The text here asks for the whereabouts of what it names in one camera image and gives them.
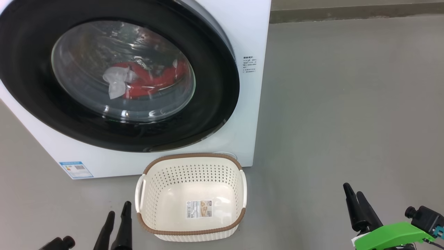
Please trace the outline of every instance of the white washing machine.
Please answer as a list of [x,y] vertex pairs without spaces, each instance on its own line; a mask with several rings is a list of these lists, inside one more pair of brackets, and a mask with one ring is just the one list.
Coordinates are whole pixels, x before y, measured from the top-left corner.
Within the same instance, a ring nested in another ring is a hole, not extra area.
[[0,1],[0,97],[71,178],[253,164],[270,0]]

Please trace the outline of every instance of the cable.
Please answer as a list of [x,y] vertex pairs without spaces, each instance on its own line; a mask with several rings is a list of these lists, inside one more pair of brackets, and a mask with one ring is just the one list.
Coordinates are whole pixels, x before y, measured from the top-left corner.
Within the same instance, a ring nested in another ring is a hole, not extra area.
[[441,249],[444,249],[444,246],[441,246],[441,245],[439,245],[439,244],[436,244],[436,243],[434,243],[434,242],[428,242],[430,245],[434,245],[434,246],[437,246],[437,247],[439,247],[439,248],[441,248]]

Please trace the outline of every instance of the basket handle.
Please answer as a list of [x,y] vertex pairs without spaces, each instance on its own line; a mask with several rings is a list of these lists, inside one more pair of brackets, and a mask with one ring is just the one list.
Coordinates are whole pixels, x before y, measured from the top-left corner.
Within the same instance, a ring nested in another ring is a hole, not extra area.
[[137,181],[137,184],[136,184],[136,192],[135,192],[135,194],[134,194],[134,206],[136,207],[136,212],[137,212],[137,213],[140,213],[140,207],[142,206],[141,201],[139,201],[139,197],[140,197],[140,190],[141,190],[141,189],[145,190],[145,182],[144,182],[144,179],[145,179],[145,174],[142,174],[142,175],[139,177],[139,180]]
[[245,177],[245,173],[243,170],[240,171],[241,172],[241,176],[242,176],[242,181],[243,181],[243,189],[244,189],[244,203],[243,203],[243,208],[247,207],[247,178]]

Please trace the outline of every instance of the laundry basket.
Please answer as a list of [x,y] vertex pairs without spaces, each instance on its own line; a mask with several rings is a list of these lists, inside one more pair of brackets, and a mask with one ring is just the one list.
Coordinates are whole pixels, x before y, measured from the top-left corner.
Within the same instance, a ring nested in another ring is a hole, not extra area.
[[213,153],[166,156],[153,161],[135,192],[137,218],[148,232],[175,242],[231,236],[247,203],[241,165]]

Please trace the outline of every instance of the brown basket rim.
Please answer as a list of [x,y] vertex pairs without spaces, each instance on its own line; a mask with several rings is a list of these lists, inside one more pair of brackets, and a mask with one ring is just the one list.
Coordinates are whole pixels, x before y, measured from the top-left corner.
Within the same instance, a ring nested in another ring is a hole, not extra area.
[[[229,155],[219,154],[219,153],[183,153],[183,154],[176,154],[176,155],[169,155],[169,156],[160,157],[160,158],[154,160],[152,163],[150,163],[143,173],[147,174],[148,171],[151,169],[151,167],[153,167],[156,163],[159,163],[161,161],[171,160],[171,159],[178,159],[178,158],[190,158],[190,157],[225,158],[225,159],[228,159],[228,160],[232,161],[234,164],[236,164],[236,166],[238,167],[239,170],[242,170],[242,166],[239,164],[239,162],[236,159],[234,159],[233,157],[229,156]],[[215,228],[215,229],[207,229],[207,230],[199,230],[199,231],[162,231],[162,230],[154,230],[154,229],[150,228],[147,224],[145,224],[145,222],[143,221],[142,215],[140,213],[137,213],[137,219],[138,219],[140,225],[145,230],[147,230],[148,232],[150,232],[152,234],[160,234],[160,235],[201,235],[201,234],[220,233],[220,232],[223,232],[223,231],[228,231],[230,229],[233,229],[234,227],[239,225],[239,223],[243,219],[244,215],[245,215],[245,208],[242,208],[241,214],[239,215],[239,217],[236,219],[236,221],[233,224],[225,226],[225,227],[220,227],[220,228]]]

